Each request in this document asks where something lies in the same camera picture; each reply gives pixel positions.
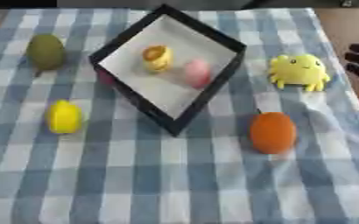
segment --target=toy fruit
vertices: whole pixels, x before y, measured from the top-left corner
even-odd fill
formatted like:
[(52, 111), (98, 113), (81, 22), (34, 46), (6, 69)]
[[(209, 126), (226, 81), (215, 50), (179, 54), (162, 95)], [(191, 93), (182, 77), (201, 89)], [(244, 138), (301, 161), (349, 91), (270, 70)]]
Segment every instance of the toy fruit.
[(172, 49), (165, 45), (149, 46), (143, 51), (143, 61), (150, 72), (164, 72), (172, 64)]
[(81, 109), (69, 101), (59, 100), (47, 111), (47, 125), (56, 134), (69, 134), (81, 127)]
[(203, 88), (211, 80), (211, 68), (203, 59), (193, 59), (185, 64), (185, 81), (194, 88)]
[(324, 82), (330, 81), (324, 64), (312, 54), (296, 57), (280, 55), (271, 60), (271, 82), (277, 82), (278, 88), (285, 84), (306, 85), (306, 91), (321, 91)]
[(288, 115), (269, 112), (257, 115), (250, 126), (253, 146), (264, 154), (277, 154), (292, 148), (296, 128)]
[(58, 38), (52, 34), (38, 34), (28, 44), (27, 56), (39, 74), (62, 66), (66, 55), (64, 46)]

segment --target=green ball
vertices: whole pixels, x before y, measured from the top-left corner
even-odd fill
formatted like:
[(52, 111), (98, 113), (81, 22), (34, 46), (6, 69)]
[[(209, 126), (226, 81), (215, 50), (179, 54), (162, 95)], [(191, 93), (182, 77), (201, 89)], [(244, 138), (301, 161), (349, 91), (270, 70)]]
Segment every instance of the green ball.
[(66, 54), (57, 37), (52, 34), (38, 34), (28, 44), (27, 56), (39, 71), (45, 71), (61, 67)]

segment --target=box rim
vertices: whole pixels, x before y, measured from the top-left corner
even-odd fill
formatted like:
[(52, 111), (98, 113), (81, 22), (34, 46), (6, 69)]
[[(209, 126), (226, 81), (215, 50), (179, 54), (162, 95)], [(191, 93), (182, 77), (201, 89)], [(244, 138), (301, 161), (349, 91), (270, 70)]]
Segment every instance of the box rim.
[[(146, 26), (153, 23), (156, 19), (167, 15), (168, 17), (178, 21), (179, 23), (191, 28), (201, 35), (212, 39), (217, 44), (220, 44), (229, 50), (236, 53), (236, 56), (216, 75), (215, 79), (208, 84), (192, 103), (180, 113), (177, 118), (172, 118), (162, 109), (158, 108), (152, 102), (145, 99), (140, 93), (134, 91), (127, 84), (119, 80), (114, 73), (109, 72), (105, 67), (99, 63), (108, 57), (111, 53), (116, 51), (120, 46), (125, 44), (133, 36), (140, 33)], [(95, 51), (89, 56), (90, 62), (94, 69), (100, 69), (108, 74), (115, 82), (113, 85), (141, 112), (149, 116), (155, 123), (162, 126), (173, 136), (177, 136), (205, 107), (207, 103), (214, 97), (219, 89), (234, 75), (237, 68), (241, 65), (243, 55), (246, 50), (246, 45), (242, 42), (229, 37), (228, 35), (218, 31), (201, 21), (188, 16), (186, 13), (176, 10), (173, 7), (162, 4), (157, 9), (151, 11), (135, 24), (132, 24), (126, 30), (118, 34), (109, 43)]]

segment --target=pink ball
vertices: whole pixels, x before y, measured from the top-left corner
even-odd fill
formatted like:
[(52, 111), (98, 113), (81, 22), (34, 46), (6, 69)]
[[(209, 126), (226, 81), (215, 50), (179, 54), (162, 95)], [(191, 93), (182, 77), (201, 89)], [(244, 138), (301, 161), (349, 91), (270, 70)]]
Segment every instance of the pink ball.
[(211, 68), (203, 59), (193, 59), (185, 64), (185, 81), (193, 88), (204, 88), (211, 81)]

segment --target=plush toy tentacle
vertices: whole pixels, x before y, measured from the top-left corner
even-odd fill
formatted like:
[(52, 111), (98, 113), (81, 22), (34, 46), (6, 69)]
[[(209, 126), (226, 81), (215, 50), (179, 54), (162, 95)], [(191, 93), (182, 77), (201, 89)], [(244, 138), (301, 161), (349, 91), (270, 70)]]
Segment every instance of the plush toy tentacle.
[(324, 89), (324, 82), (321, 80), (316, 84), (316, 90), (322, 91)]
[(312, 91), (314, 91), (315, 87), (316, 87), (316, 84), (309, 84), (306, 86), (305, 90), (307, 92), (312, 92)]
[(270, 81), (271, 81), (272, 83), (275, 83), (277, 80), (278, 80), (278, 76), (277, 76), (276, 74), (271, 75)]
[(278, 80), (278, 88), (283, 89), (285, 87), (285, 82), (283, 80)]
[(327, 73), (325, 73), (323, 80), (328, 82), (328, 81), (331, 81), (331, 78), (329, 77), (329, 75)]

